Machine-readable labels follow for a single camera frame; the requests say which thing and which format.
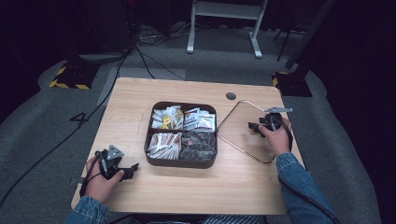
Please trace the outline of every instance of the light wood tabletop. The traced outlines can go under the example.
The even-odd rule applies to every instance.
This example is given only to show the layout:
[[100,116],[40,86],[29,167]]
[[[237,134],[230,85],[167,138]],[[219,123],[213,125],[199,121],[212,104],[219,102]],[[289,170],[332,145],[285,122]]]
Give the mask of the light wood tabletop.
[[[227,99],[228,92],[234,93],[236,99]],[[258,163],[219,138],[218,156],[213,166],[207,169],[154,166],[147,161],[144,145],[151,110],[156,103],[166,101],[212,105],[216,109],[219,125],[240,100],[248,100],[261,108],[284,107],[280,93],[274,87],[119,78],[89,158],[94,156],[96,150],[113,145],[125,154],[119,167],[130,167],[138,162],[139,168],[133,179],[123,180],[116,186],[106,202],[110,210],[132,213],[285,215],[275,162]],[[235,115],[236,118],[249,119],[245,110],[235,112]],[[286,113],[282,113],[282,116],[288,117]],[[237,128],[233,132],[226,132],[228,128],[224,126],[224,136],[237,145],[242,144],[240,147],[248,148],[243,145],[243,141],[251,139],[263,143],[265,147],[265,138],[251,133],[247,125]],[[292,151],[303,162],[295,140]],[[82,176],[85,176],[85,167],[81,169],[84,169]],[[80,185],[72,207],[79,201],[79,188]]]

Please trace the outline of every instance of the brown box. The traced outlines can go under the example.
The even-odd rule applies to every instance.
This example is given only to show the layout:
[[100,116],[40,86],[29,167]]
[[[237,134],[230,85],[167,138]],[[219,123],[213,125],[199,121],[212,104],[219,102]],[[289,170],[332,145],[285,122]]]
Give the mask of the brown box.
[[[210,114],[214,114],[216,116],[216,118],[215,118],[215,131],[213,133],[205,133],[205,134],[209,134],[210,137],[213,137],[213,139],[215,141],[214,144],[215,144],[216,154],[215,154],[215,156],[213,157],[212,160],[210,160],[210,161],[187,161],[187,160],[181,160],[180,158],[178,160],[168,160],[168,159],[154,159],[154,158],[151,158],[149,156],[149,154],[148,154],[149,144],[150,144],[150,141],[151,141],[151,137],[155,133],[182,133],[184,135],[185,133],[188,132],[188,131],[185,131],[183,128],[181,130],[152,128],[152,123],[153,123],[152,115],[154,114],[154,109],[163,110],[163,109],[166,109],[166,107],[172,106],[172,105],[180,105],[181,106],[180,109],[183,111],[183,113],[185,111],[190,110],[190,109],[194,109],[196,107],[199,107],[201,110],[206,110]],[[178,103],[178,102],[159,102],[159,103],[155,104],[152,107],[152,110],[151,110],[151,117],[150,117],[150,121],[149,121],[149,124],[148,124],[148,133],[147,133],[147,136],[146,136],[146,143],[145,143],[144,150],[145,150],[145,153],[146,153],[146,158],[148,160],[148,163],[150,163],[151,165],[170,166],[170,167],[199,168],[199,169],[209,168],[215,162],[215,158],[217,157],[217,153],[218,153],[217,115],[216,115],[215,108],[213,108],[213,106],[211,106],[211,105],[199,105],[199,104]]]

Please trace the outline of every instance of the denim sleeve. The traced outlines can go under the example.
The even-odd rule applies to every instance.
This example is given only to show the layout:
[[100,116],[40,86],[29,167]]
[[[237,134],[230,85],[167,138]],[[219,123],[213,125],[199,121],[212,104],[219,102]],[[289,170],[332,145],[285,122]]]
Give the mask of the denim sleeve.
[[[280,155],[276,159],[276,168],[279,172],[279,178],[285,184],[320,203],[332,213],[330,204],[318,184],[292,153]],[[293,224],[332,223],[332,220],[314,205],[301,199],[288,189],[282,187],[281,192],[289,218]]]
[[103,203],[94,198],[83,196],[65,223],[102,224],[106,223],[108,213],[108,208]]

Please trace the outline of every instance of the blue denim jacket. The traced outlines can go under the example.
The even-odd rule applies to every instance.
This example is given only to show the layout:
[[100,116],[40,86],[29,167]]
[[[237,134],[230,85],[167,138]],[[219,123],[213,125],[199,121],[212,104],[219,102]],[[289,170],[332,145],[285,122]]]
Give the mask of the blue denim jacket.
[[[329,202],[321,192],[314,178],[297,161],[292,153],[284,153],[276,159],[279,178],[288,186],[320,203],[332,212]],[[289,218],[293,224],[332,223],[314,205],[304,201],[287,189],[281,190]],[[82,197],[66,220],[71,223],[106,223],[107,207],[90,197]],[[264,220],[260,216],[209,216],[204,223],[216,224],[260,224]]]

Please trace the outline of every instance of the white metal stand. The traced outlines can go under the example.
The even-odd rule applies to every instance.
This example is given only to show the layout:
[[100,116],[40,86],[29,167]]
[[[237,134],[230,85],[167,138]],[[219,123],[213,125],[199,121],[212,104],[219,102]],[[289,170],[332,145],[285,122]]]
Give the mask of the white metal stand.
[[262,24],[262,16],[264,15],[267,2],[268,0],[263,0],[261,6],[244,6],[237,4],[200,2],[197,0],[193,0],[191,9],[191,30],[189,36],[189,43],[187,45],[187,52],[194,52],[195,16],[200,15],[256,21],[254,31],[249,32],[248,37],[250,39],[251,46],[253,47],[256,58],[261,58],[262,52],[260,51],[260,47],[257,43],[256,37],[257,33],[259,32],[260,25]]

